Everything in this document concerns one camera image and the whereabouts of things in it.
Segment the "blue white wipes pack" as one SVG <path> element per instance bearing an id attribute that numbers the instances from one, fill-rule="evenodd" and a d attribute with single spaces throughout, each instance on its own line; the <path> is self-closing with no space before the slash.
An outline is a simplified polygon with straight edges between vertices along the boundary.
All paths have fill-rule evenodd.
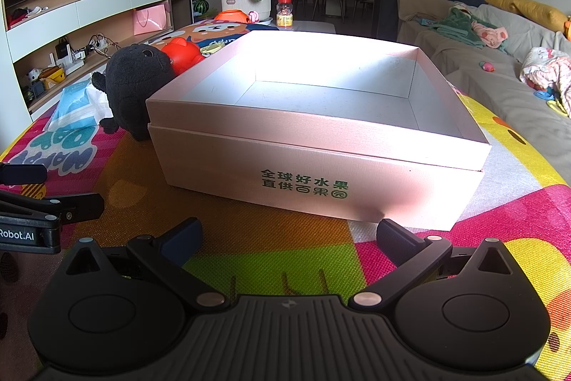
<path id="1" fill-rule="evenodd" d="M 100 120 L 110 118 L 111 109 L 106 93 L 98 90 L 91 77 L 67 86 L 54 112 L 44 127 L 45 131 L 78 130 L 95 127 Z"/>

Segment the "black plush toy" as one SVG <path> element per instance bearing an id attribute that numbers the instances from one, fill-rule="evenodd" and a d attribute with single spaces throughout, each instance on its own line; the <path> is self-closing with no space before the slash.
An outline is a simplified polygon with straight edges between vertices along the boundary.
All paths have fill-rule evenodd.
<path id="1" fill-rule="evenodd" d="M 119 129 L 136 141 L 150 138 L 150 117 L 146 100 L 176 78 L 170 58 L 148 44 L 131 44 L 120 48 L 106 63 L 105 72 L 91 75 L 94 87 L 107 96 L 112 116 L 99 125 L 106 134 Z"/>

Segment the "red toy figure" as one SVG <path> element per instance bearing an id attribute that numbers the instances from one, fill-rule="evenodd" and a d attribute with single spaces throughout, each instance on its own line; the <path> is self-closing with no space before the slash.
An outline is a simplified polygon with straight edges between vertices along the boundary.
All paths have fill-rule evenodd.
<path id="1" fill-rule="evenodd" d="M 183 74 L 204 59 L 199 47 L 182 37 L 169 41 L 163 46 L 162 51 L 170 58 L 171 67 L 176 75 Z"/>

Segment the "colourful play mat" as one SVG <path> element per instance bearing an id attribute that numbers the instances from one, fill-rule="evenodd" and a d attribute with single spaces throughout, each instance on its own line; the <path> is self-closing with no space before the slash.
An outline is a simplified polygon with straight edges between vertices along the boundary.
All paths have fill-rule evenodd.
<path id="1" fill-rule="evenodd" d="M 152 97 L 151 132 L 42 117 L 2 159 L 41 164 L 31 194 L 95 191 L 97 220 L 62 229 L 120 246 L 187 217 L 183 265 L 236 298 L 337 294 L 387 275 L 385 217 L 456 246 L 506 244 L 551 319 L 539 370 L 570 376 L 570 122 L 499 57 L 442 75 L 415 46 L 257 31 Z"/>

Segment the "white wood tv cabinet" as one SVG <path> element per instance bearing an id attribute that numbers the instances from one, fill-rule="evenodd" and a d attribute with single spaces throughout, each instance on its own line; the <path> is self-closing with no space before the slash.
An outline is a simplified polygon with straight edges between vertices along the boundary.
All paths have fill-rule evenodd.
<path id="1" fill-rule="evenodd" d="M 22 97 L 15 63 L 40 52 L 62 37 L 74 46 L 81 38 L 106 32 L 116 41 L 136 40 L 128 15 L 167 0 L 70 0 L 10 30 L 1 31 L 1 148 L 6 149 L 40 115 L 42 102 L 30 110 Z"/>

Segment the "pink cardboard box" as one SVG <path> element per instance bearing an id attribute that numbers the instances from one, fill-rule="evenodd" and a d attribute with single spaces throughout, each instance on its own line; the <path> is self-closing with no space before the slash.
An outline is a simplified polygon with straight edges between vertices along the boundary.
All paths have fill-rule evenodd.
<path id="1" fill-rule="evenodd" d="M 174 187 L 339 219 L 447 231 L 491 146 L 418 47 L 255 31 L 146 102 Z"/>

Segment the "grey covered sofa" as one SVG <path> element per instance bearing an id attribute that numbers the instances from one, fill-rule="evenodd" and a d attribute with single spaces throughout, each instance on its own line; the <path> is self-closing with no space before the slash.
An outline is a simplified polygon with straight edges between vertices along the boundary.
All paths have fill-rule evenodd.
<path id="1" fill-rule="evenodd" d="M 458 3 L 448 0 L 397 0 L 398 41 L 419 46 L 440 72 L 465 94 L 483 104 L 526 139 L 570 181 L 570 119 L 549 108 L 520 80 L 526 56 L 536 46 L 570 53 L 563 34 L 489 5 L 469 6 L 479 20 L 507 30 L 502 47 L 478 48 L 449 39 L 419 23 L 442 20 Z"/>

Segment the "small pink toy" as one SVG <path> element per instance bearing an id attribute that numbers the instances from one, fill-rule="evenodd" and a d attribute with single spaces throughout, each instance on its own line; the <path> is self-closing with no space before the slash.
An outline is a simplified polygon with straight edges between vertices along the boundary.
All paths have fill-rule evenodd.
<path id="1" fill-rule="evenodd" d="M 494 72 L 495 71 L 495 67 L 489 62 L 482 61 L 479 63 L 479 66 L 481 67 L 481 69 L 483 71 L 486 71 L 486 72 Z"/>

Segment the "pink gift bag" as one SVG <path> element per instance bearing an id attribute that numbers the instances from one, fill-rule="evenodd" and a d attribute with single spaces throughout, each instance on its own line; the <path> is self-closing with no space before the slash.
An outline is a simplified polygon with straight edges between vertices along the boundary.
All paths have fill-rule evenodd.
<path id="1" fill-rule="evenodd" d="M 167 26 L 166 7 L 156 4 L 133 12 L 133 34 L 135 36 L 163 31 Z"/>

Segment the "white floral blanket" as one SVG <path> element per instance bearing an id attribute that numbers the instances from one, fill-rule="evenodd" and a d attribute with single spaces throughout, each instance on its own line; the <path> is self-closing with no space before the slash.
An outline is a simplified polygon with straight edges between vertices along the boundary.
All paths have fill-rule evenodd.
<path id="1" fill-rule="evenodd" d="M 570 55 L 547 47 L 533 47 L 526 55 L 520 81 L 537 91 L 553 91 L 560 111 L 570 116 Z"/>

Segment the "pink patterned clothing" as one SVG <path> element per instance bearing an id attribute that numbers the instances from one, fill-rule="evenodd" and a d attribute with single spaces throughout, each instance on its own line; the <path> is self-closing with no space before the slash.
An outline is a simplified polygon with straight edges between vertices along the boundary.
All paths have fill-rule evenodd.
<path id="1" fill-rule="evenodd" d="M 502 44 L 509 38 L 507 30 L 504 27 L 490 27 L 477 21 L 472 21 L 471 27 L 480 41 L 492 49 L 501 48 Z"/>

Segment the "green clothing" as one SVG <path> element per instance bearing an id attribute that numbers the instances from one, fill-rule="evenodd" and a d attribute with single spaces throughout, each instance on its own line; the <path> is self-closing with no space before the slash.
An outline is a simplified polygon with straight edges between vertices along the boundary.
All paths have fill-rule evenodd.
<path id="1" fill-rule="evenodd" d="M 415 20 L 422 26 L 428 27 L 445 38 L 461 42 L 462 44 L 471 45 L 479 49 L 486 48 L 487 46 L 480 41 L 478 36 L 472 30 L 472 21 L 477 21 L 490 27 L 499 27 L 478 18 L 473 15 L 468 8 L 460 6 L 452 7 L 449 10 L 448 15 L 440 20 L 432 20 L 420 16 L 415 18 Z"/>

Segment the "orange bowl toy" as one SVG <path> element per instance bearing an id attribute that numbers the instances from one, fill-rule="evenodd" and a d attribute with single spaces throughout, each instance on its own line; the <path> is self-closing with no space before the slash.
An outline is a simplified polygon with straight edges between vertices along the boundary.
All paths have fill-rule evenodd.
<path id="1" fill-rule="evenodd" d="M 226 10 L 221 11 L 215 16 L 218 21 L 236 22 L 236 23 L 250 23 L 250 17 L 241 10 Z"/>

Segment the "yellow cushion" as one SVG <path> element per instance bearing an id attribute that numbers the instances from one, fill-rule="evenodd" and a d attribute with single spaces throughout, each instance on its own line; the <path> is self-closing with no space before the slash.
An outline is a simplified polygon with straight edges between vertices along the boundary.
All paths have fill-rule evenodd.
<path id="1" fill-rule="evenodd" d="M 564 33 L 568 16 L 559 9 L 533 0 L 485 0 L 487 4 L 512 12 L 551 31 Z"/>

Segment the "red lid snack jar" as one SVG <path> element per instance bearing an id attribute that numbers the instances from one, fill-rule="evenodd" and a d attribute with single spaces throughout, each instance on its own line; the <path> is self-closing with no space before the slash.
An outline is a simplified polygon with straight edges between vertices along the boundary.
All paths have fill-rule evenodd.
<path id="1" fill-rule="evenodd" d="M 291 28 L 293 25 L 292 0 L 278 0 L 276 24 L 279 28 Z"/>

